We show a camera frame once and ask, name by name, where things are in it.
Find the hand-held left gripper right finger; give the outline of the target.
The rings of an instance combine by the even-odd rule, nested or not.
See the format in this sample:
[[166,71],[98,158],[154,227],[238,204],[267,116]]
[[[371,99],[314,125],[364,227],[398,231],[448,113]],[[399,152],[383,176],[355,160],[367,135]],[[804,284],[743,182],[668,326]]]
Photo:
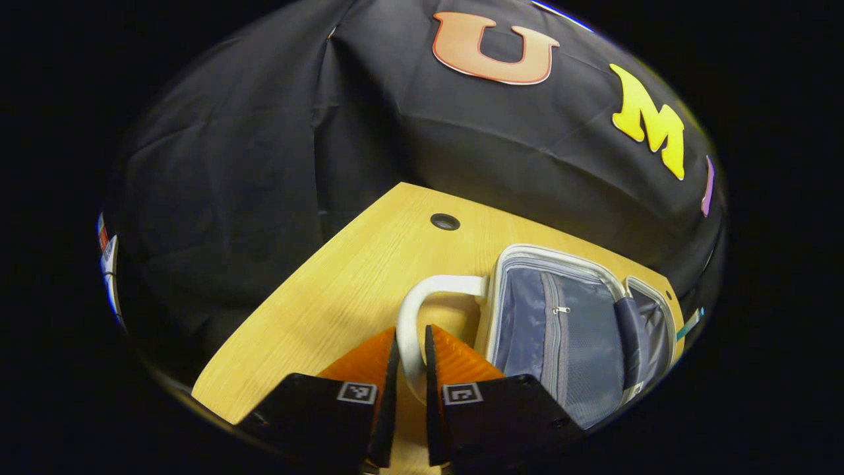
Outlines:
[[534,376],[503,375],[437,325],[425,355],[429,459],[443,472],[555,472],[587,435]]

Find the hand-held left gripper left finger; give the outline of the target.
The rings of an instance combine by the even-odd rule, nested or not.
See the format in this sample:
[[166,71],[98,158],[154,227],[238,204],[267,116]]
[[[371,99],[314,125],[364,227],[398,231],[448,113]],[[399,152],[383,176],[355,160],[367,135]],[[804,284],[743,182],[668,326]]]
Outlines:
[[287,473],[377,473],[391,464],[399,354],[390,327],[317,375],[290,373],[236,424]]

